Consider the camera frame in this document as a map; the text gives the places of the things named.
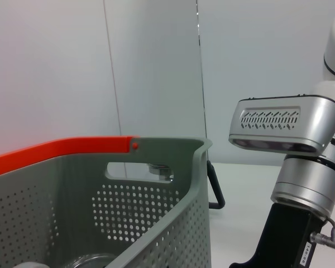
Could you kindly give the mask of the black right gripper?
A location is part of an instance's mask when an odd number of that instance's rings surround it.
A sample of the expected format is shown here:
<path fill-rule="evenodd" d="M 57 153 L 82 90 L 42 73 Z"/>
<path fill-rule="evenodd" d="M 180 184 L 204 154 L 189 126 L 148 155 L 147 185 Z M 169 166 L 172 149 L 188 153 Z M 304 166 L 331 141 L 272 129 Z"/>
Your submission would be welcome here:
<path fill-rule="evenodd" d="M 323 226 L 324 221 L 309 210 L 275 203 L 254 255 L 230 267 L 309 267 L 316 248 L 310 234 L 319 233 Z"/>

